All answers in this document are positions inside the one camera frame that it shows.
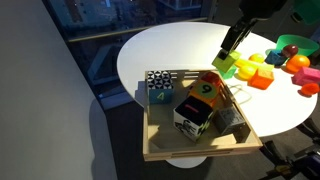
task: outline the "green cup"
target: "green cup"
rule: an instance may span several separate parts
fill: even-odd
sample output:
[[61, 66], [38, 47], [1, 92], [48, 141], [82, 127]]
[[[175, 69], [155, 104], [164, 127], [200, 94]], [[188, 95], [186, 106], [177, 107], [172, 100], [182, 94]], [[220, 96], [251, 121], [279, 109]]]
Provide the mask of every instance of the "green cup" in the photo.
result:
[[298, 46], [298, 54], [304, 56], [309, 56], [317, 49], [319, 49], [319, 44], [317, 44], [316, 42], [302, 36], [291, 34], [284, 34], [279, 36], [276, 49], [282, 50], [283, 47], [289, 44]]

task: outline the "green block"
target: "green block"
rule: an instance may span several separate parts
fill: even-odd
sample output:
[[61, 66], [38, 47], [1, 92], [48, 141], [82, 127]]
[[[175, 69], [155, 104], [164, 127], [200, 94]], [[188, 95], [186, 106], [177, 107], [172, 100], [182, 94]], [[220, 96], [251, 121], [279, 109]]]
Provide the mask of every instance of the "green block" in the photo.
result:
[[241, 53], [232, 51], [225, 60], [220, 59], [218, 56], [213, 60], [212, 65], [218, 70], [227, 73], [232, 65], [240, 58]]
[[228, 70], [228, 72], [225, 73], [225, 72], [222, 72], [221, 70], [219, 70], [219, 73], [223, 79], [230, 79], [233, 77], [236, 70], [237, 70], [237, 67], [235, 65], [232, 65], [231, 68]]

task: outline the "white round table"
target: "white round table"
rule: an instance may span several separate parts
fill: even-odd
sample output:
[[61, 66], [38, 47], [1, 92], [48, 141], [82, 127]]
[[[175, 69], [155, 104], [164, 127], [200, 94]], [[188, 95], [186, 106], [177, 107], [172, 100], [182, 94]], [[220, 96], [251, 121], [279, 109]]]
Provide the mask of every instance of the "white round table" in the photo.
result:
[[[142, 106], [147, 100], [138, 90], [148, 70], [214, 69], [211, 65], [229, 27], [212, 23], [181, 22], [156, 26], [133, 36], [122, 47], [117, 62], [118, 74], [128, 93]], [[241, 58], [265, 54], [275, 43], [250, 33], [236, 49]], [[313, 112], [317, 96], [304, 97], [301, 86], [292, 84], [292, 74], [274, 69], [274, 82], [267, 90], [247, 86], [235, 77], [226, 80], [231, 92], [259, 137], [290, 130]], [[182, 168], [183, 160], [168, 162]]]

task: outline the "pink block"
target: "pink block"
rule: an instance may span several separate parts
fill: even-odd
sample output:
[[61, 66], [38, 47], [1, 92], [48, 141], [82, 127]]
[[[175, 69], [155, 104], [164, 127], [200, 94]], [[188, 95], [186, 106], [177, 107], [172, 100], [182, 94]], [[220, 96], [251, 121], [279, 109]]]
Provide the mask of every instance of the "pink block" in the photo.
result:
[[309, 67], [302, 67], [292, 77], [293, 84], [303, 86], [308, 83], [320, 83], [320, 71]]

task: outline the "wooden tray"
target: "wooden tray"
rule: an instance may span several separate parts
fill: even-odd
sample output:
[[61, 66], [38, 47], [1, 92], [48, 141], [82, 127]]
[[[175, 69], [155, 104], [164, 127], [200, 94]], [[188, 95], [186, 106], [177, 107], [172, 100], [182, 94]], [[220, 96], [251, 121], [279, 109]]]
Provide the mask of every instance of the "wooden tray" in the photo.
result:
[[214, 124], [211, 123], [197, 142], [193, 142], [178, 131], [173, 126], [173, 109], [186, 98], [190, 84], [207, 71], [170, 70], [170, 72], [174, 85], [172, 102], [152, 104], [144, 109], [143, 156], [145, 161], [246, 154], [262, 146], [223, 80], [217, 106], [222, 108], [234, 106], [246, 121], [244, 127], [236, 133], [220, 136]]

